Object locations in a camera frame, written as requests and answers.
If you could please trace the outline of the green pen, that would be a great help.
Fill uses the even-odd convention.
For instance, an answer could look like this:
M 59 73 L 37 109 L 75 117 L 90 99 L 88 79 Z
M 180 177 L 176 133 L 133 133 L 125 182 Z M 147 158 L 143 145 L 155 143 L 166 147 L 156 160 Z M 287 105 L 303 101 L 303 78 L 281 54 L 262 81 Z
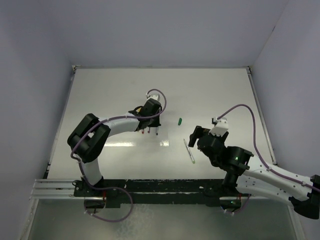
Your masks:
M 185 145 L 185 147 L 186 147 L 186 150 L 187 150 L 187 153 L 188 153 L 188 155 L 189 155 L 189 157 L 190 157 L 191 162 L 192 162 L 193 164 L 195 164 L 196 161 L 195 161 L 194 156 L 193 156 L 193 154 L 192 154 L 192 152 L 191 152 L 191 150 L 190 150 L 190 148 L 189 148 L 189 146 L 188 146 L 187 141 L 186 141 L 185 139 L 183 139 L 183 142 L 184 142 L 184 145 Z

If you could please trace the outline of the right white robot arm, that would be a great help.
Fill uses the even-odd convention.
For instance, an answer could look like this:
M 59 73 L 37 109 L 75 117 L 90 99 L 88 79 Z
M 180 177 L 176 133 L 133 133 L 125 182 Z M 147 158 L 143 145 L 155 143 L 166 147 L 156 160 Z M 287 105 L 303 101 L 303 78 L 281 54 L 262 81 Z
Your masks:
M 188 146 L 196 146 L 213 167 L 226 172 L 222 190 L 228 196 L 237 192 L 256 195 L 293 207 L 299 215 L 320 218 L 320 177 L 303 176 L 276 165 L 264 163 L 252 152 L 238 146 L 225 146 L 228 131 L 215 135 L 208 128 L 196 126 Z

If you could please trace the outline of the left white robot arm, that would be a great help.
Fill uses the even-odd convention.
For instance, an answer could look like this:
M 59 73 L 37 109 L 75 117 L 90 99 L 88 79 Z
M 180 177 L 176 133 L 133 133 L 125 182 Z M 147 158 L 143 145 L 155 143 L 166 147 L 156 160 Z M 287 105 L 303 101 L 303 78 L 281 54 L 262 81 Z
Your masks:
M 84 116 L 67 139 L 71 157 L 78 161 L 82 179 L 86 181 L 85 190 L 91 196 L 103 191 L 103 176 L 98 157 L 109 137 L 126 132 L 138 132 L 148 128 L 160 118 L 161 103 L 148 98 L 143 106 L 138 106 L 124 116 L 100 120 L 92 113 Z

